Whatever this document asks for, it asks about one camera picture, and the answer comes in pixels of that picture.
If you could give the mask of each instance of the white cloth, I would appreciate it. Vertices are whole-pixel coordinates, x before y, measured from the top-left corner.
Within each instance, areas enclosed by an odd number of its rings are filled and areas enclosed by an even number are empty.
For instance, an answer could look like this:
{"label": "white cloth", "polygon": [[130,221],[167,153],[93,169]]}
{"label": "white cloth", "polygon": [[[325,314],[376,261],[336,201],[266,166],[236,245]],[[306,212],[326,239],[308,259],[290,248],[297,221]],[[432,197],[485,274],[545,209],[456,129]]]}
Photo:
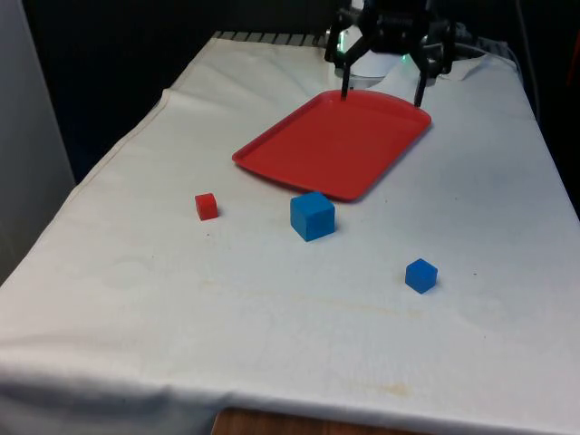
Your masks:
{"label": "white cloth", "polygon": [[[376,89],[415,83],[401,63]],[[295,192],[231,155],[338,84],[317,49],[210,41],[0,289],[6,431],[204,433],[239,406],[580,433],[580,226],[514,69],[430,87],[428,133],[305,243]]]}

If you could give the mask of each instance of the small blue cube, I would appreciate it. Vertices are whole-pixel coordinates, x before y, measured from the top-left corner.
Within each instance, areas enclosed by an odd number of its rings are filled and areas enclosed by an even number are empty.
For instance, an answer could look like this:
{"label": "small blue cube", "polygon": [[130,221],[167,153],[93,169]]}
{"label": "small blue cube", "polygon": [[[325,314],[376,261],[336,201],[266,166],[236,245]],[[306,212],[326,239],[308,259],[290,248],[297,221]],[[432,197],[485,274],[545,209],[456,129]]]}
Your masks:
{"label": "small blue cube", "polygon": [[334,232],[334,204],[320,192],[292,198],[290,223],[306,242],[331,234]]}
{"label": "small blue cube", "polygon": [[405,284],[418,293],[425,293],[437,282],[437,267],[422,258],[407,266]]}

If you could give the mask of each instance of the cube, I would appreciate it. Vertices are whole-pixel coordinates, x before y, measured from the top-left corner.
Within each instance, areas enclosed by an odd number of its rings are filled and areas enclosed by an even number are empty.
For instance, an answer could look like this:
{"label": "cube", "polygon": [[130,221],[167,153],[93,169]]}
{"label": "cube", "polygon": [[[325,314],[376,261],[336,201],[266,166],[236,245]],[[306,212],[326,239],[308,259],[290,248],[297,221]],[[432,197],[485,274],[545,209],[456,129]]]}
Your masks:
{"label": "cube", "polygon": [[331,234],[334,232],[334,204],[320,192],[292,198],[290,223],[306,242]]}
{"label": "cube", "polygon": [[213,219],[218,217],[218,204],[212,193],[205,193],[203,195],[197,195],[196,209],[198,210],[198,215],[200,220]]}
{"label": "cube", "polygon": [[437,272],[437,267],[420,258],[407,266],[405,284],[423,294],[437,282]]}

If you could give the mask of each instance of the dark background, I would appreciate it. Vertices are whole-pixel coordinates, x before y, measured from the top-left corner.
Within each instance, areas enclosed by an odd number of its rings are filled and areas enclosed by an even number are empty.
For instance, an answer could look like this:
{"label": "dark background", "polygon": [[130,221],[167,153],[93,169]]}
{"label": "dark background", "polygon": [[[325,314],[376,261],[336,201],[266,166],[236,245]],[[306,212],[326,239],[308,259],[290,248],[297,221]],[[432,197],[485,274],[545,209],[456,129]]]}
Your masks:
{"label": "dark background", "polygon": [[[322,33],[341,0],[24,0],[54,109],[80,181],[153,107],[216,30]],[[513,0],[439,0],[438,12],[507,41],[533,103]],[[540,91],[540,127],[580,214],[580,71],[566,85],[580,0],[522,0]]]}

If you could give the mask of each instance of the red tray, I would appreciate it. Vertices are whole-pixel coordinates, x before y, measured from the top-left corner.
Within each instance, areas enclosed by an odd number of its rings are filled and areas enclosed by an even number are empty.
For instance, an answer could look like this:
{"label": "red tray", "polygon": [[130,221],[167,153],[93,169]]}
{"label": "red tray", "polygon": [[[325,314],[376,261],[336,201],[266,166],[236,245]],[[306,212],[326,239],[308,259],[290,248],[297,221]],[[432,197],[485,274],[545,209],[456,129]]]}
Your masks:
{"label": "red tray", "polygon": [[323,92],[238,150],[240,167],[352,201],[430,126],[429,114],[378,92]]}

